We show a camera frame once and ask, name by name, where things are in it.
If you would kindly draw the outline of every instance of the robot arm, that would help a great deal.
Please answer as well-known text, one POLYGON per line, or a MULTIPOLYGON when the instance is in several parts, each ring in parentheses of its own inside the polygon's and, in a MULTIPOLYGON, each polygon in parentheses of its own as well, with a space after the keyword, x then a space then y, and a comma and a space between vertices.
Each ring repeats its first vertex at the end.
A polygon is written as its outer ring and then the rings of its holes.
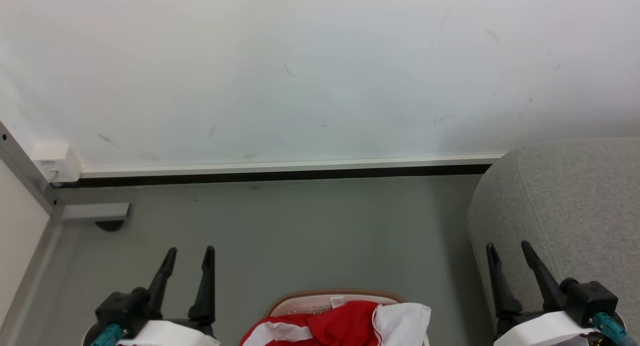
POLYGON ((578 283, 567 278, 560 285, 528 241, 522 241, 526 264, 535 274, 542 294, 542 311, 522 312, 502 271, 493 244, 486 246, 495 316, 498 318, 494 346, 552 346, 570 340, 586 345, 636 346, 614 318, 618 298, 599 282, 578 283))
POLYGON ((148 290, 136 287, 128 294, 112 293, 96 309, 98 323, 85 335, 83 346, 219 346, 211 326, 216 320, 213 246, 205 252, 189 319, 163 319, 164 292, 177 254, 176 248, 169 249, 148 290))

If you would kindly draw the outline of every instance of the white electrical box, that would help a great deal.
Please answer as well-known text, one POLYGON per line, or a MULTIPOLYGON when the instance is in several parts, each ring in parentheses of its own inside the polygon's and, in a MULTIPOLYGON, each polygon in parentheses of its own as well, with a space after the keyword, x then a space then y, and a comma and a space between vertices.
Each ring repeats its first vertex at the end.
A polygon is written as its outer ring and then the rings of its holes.
POLYGON ((39 144, 31 160, 49 182, 74 182, 82 164, 68 144, 39 144))

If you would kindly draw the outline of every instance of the white baseboard trim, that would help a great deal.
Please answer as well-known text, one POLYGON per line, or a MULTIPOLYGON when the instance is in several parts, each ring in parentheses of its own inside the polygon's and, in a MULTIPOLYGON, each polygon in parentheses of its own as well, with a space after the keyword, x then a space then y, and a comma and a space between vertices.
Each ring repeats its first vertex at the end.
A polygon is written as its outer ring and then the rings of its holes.
POLYGON ((453 166, 493 164, 504 154, 447 155, 432 157, 396 157, 387 159, 353 159, 296 162, 254 162, 247 164, 209 164, 180 166, 86 167, 82 178, 155 177, 166 175, 204 175, 233 173, 275 173, 279 171, 314 171, 339 169, 411 168, 416 166, 453 166))

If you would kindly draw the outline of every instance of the clothing label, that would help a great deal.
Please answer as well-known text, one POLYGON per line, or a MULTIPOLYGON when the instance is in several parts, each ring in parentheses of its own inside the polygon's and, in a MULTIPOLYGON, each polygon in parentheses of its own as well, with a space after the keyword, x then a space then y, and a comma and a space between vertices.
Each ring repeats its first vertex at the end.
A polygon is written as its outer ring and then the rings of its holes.
POLYGON ((345 298, 343 296, 336 296, 331 298, 331 308, 339 308, 345 304, 345 298))

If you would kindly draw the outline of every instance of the white cloth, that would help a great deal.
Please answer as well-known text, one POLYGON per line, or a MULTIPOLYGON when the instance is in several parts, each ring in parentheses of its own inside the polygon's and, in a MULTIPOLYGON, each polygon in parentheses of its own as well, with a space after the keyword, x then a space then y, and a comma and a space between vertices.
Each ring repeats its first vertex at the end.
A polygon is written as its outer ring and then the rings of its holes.
POLYGON ((429 346, 426 337, 432 309, 422 304, 379 305, 372 322, 380 346, 429 346))

